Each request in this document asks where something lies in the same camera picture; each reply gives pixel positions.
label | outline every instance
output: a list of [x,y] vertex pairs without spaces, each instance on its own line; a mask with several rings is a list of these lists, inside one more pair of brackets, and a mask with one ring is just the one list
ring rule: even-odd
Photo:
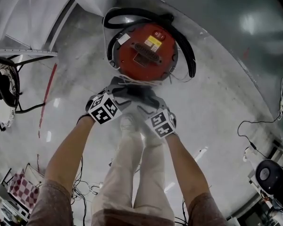
[[156,52],[162,42],[160,42],[158,39],[154,38],[152,35],[150,35],[147,40],[145,41],[145,44],[147,44],[149,47],[151,47],[151,50]]
[[122,45],[123,43],[125,43],[128,39],[130,38],[130,36],[125,33],[122,37],[120,37],[117,41],[119,42],[120,45]]

red circular object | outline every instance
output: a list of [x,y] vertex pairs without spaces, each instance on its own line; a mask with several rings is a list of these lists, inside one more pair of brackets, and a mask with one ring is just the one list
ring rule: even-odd
[[[118,50],[117,64],[120,66],[121,73],[139,81],[155,81],[166,78],[171,67],[175,67],[178,57],[173,37],[156,24],[145,24],[131,30],[128,28],[126,33],[130,39]],[[161,44],[154,51],[156,48],[153,46],[159,43]],[[159,56],[158,64],[145,60],[145,57],[134,49],[134,44],[141,44],[155,52]]]

floor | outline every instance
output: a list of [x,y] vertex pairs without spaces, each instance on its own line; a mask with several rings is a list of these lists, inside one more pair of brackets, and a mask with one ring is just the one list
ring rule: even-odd
[[[270,118],[270,113],[241,66],[213,37],[192,21],[184,24],[176,21],[176,25],[186,28],[183,32],[197,61],[196,76],[187,83],[174,78],[170,83],[167,79],[155,92],[177,116],[178,135],[203,170],[218,207],[227,217],[255,193],[247,178],[251,165],[242,161],[249,143],[237,136],[237,127],[245,119]],[[43,115],[41,108],[17,114],[12,126],[0,132],[0,173],[8,167],[17,170],[28,162],[45,170],[59,144],[84,113],[88,98],[107,86],[117,73],[104,59],[103,47],[101,17],[77,6],[58,37],[58,57],[23,67],[20,72],[23,108],[42,103],[51,75],[53,79]],[[174,74],[182,78],[186,72],[180,52]],[[118,123],[115,120],[103,126],[96,124],[92,129],[83,154],[82,180],[89,184],[105,178],[120,140]],[[270,149],[269,130],[260,125],[241,127],[241,133],[247,133],[262,153]],[[175,215],[182,218],[183,198],[167,147],[165,159],[166,195]],[[81,184],[79,188],[83,194],[88,193],[87,185]],[[93,194],[86,199],[89,202],[86,222],[89,222]],[[81,225],[83,201],[73,204],[73,212],[75,224]]]

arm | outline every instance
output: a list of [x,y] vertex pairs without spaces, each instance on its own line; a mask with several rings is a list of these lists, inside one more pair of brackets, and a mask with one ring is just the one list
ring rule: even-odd
[[46,168],[45,179],[59,183],[70,195],[85,144],[93,125],[94,120],[90,116],[81,118],[58,147]]
[[187,208],[202,193],[209,193],[208,183],[196,161],[185,149],[179,137],[166,137],[175,173]]

yellow label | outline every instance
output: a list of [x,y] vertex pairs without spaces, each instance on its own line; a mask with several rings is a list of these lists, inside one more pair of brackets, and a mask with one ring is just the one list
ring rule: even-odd
[[148,41],[150,41],[151,43],[155,44],[157,47],[159,47],[162,42],[160,42],[159,40],[157,40],[156,38],[154,38],[153,36],[149,36],[149,38],[147,39]]

